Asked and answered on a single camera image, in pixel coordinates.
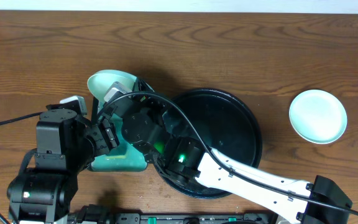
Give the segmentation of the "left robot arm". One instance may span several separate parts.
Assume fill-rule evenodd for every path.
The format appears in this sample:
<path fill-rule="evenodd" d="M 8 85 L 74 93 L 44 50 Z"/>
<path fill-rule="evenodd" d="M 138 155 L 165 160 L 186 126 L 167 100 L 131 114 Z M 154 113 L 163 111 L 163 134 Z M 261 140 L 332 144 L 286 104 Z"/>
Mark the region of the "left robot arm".
<path fill-rule="evenodd" d="M 78 174 L 119 145 L 108 119 L 92 123 L 69 109 L 41 113 L 36 139 L 36 149 L 25 155 L 7 189 L 13 223 L 54 223 L 67 216 L 78 190 Z"/>

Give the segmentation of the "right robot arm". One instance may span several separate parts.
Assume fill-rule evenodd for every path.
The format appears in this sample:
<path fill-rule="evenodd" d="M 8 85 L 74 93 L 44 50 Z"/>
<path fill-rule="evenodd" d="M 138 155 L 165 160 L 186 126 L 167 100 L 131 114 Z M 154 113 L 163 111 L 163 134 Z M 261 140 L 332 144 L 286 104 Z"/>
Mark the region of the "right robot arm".
<path fill-rule="evenodd" d="M 122 119 L 121 135 L 160 175 L 187 191 L 218 189 L 257 203 L 290 223 L 346 223 L 352 202 L 330 179 L 287 179 L 240 161 L 259 159 L 260 131 L 252 116 L 241 124 L 224 108 L 188 111 L 139 79 L 117 78 L 94 93 L 99 115 Z"/>

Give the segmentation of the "green yellow sponge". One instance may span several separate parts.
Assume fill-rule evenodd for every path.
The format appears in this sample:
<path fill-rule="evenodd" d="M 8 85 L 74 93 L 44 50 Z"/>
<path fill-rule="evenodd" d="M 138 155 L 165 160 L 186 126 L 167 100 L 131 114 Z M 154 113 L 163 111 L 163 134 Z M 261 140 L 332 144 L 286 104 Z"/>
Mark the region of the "green yellow sponge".
<path fill-rule="evenodd" d="M 106 155 L 106 160 L 114 160 L 114 159 L 125 159 L 126 155 Z"/>

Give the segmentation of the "mint plate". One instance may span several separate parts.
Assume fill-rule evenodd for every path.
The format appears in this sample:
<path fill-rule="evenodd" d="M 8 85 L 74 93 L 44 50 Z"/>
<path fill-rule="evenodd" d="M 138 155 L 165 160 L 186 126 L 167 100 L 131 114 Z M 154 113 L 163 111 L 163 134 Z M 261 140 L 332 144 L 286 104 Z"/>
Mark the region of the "mint plate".
<path fill-rule="evenodd" d="M 297 95 L 290 104 L 288 116 L 295 132 L 315 144 L 337 141 L 347 128 L 345 107 L 323 90 L 306 90 Z"/>
<path fill-rule="evenodd" d="M 105 103 L 104 96 L 114 82 L 133 89 L 137 77 L 120 70 L 101 70 L 89 77 L 87 86 L 91 94 L 101 103 Z"/>

